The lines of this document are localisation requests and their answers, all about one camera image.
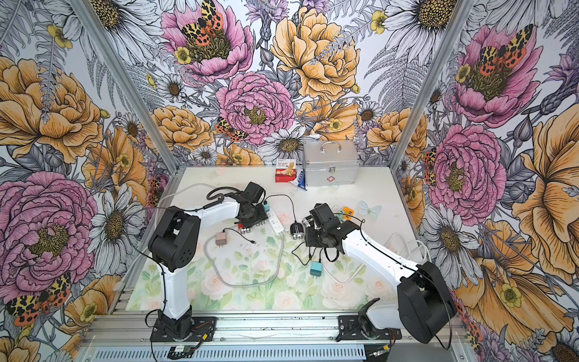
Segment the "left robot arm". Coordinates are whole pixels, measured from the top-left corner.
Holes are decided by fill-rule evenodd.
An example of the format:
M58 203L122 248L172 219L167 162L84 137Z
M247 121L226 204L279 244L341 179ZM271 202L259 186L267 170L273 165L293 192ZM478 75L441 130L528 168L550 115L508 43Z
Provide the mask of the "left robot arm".
M254 182L243 190L218 187L206 199L205 205L191 210L168 207L149 240L148 249L158 264L164 289L164 301L154 326L156 340L184 340L194 330L186 267L195 256L200 233L230 219L246 228L267 220L262 204L265 190Z

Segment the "red electric shaver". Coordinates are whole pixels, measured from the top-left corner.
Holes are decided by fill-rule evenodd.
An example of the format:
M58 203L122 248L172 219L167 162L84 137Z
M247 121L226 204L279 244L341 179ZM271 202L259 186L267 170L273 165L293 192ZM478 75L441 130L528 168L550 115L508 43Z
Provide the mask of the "red electric shaver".
M248 234L252 231L253 225L251 223L238 223L238 231L243 234Z

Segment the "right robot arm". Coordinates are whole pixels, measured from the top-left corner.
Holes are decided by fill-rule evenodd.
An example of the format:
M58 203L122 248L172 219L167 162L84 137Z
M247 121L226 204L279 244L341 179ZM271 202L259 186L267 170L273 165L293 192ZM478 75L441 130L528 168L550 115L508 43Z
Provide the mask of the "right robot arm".
M375 298L360 309L358 325L365 336L404 329L418 342L429 343L457 314L440 270L432 262L418 264L387 249L362 224L342 221L330 206L317 204L305 218L305 243L357 260L396 290L395 303Z

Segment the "white power strip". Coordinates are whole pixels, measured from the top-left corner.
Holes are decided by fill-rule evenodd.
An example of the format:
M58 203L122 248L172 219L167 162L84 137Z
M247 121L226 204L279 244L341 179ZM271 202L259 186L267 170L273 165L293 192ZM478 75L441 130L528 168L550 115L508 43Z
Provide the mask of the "white power strip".
M269 224L270 224L271 228L273 229L274 233L275 234L283 233L284 232L284 226L283 226L282 222L280 221L280 219L278 218L277 214L274 212L274 210L271 208L270 211L266 212L266 215L268 217Z

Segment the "pink usb charger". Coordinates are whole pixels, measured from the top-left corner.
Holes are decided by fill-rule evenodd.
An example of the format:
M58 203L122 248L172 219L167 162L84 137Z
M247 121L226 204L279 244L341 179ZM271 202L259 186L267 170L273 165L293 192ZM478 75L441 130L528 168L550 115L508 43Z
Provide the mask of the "pink usb charger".
M219 232L215 235L215 244L217 247L222 247L228 244L228 237L225 232Z

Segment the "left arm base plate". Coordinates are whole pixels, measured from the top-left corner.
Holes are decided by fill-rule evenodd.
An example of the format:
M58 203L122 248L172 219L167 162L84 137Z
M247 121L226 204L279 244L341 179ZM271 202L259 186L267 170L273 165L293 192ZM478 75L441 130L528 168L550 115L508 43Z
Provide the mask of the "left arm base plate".
M192 317L180 319L161 315L155 321L151 342L210 342L214 338L217 318Z

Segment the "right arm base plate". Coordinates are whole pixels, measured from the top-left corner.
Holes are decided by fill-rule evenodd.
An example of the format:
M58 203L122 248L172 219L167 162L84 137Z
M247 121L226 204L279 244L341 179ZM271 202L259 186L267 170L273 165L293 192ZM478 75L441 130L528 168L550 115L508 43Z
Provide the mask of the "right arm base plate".
M402 339L400 329L385 328L379 330L372 326L367 318L358 315L340 315L338 317L338 336L336 342L347 340L385 340L395 342Z

